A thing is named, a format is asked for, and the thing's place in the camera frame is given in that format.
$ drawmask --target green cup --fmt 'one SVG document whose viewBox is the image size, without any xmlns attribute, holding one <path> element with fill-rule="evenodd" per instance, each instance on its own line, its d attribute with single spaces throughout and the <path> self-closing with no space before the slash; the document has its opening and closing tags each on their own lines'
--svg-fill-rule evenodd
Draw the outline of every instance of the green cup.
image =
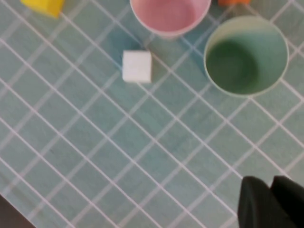
<svg viewBox="0 0 304 228">
<path fill-rule="evenodd" d="M 288 46 L 282 32 L 269 21 L 242 16 L 230 19 L 210 36 L 204 55 L 208 77 L 225 93 L 261 94 L 284 75 Z"/>
</svg>

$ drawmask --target teal grid mat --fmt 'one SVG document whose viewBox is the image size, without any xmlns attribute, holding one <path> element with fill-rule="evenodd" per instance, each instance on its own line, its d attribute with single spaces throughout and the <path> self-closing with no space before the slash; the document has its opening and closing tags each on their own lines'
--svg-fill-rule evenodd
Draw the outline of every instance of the teal grid mat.
<svg viewBox="0 0 304 228">
<path fill-rule="evenodd" d="M 244 14 L 286 35 L 289 68 L 248 99 L 206 79 L 210 33 Z M 121 79 L 153 53 L 153 84 Z M 304 185 L 304 1 L 219 8 L 161 40 L 128 0 L 66 0 L 59 20 L 0 0 L 0 193 L 38 228 L 237 228 L 241 178 Z"/>
</svg>

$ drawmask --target dark floor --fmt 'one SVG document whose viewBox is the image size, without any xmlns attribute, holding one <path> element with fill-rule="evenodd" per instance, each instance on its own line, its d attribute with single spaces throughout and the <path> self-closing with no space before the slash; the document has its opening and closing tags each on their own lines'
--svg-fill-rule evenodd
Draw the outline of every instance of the dark floor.
<svg viewBox="0 0 304 228">
<path fill-rule="evenodd" d="M 35 228 L 0 195 L 1 228 Z"/>
</svg>

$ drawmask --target pink cup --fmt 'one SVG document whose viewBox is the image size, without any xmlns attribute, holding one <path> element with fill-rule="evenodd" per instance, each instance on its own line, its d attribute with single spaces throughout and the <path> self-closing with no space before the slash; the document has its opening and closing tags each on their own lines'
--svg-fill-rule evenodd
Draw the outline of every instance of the pink cup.
<svg viewBox="0 0 304 228">
<path fill-rule="evenodd" d="M 131 0 L 137 19 L 156 35 L 173 39 L 195 28 L 211 0 Z"/>
</svg>

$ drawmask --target yellow cube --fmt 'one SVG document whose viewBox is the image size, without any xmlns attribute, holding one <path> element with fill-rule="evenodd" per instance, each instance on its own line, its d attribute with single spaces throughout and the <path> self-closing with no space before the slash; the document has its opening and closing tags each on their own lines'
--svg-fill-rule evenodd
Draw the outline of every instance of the yellow cube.
<svg viewBox="0 0 304 228">
<path fill-rule="evenodd" d="M 35 11 L 57 18 L 64 0 L 21 0 L 21 2 Z"/>
</svg>

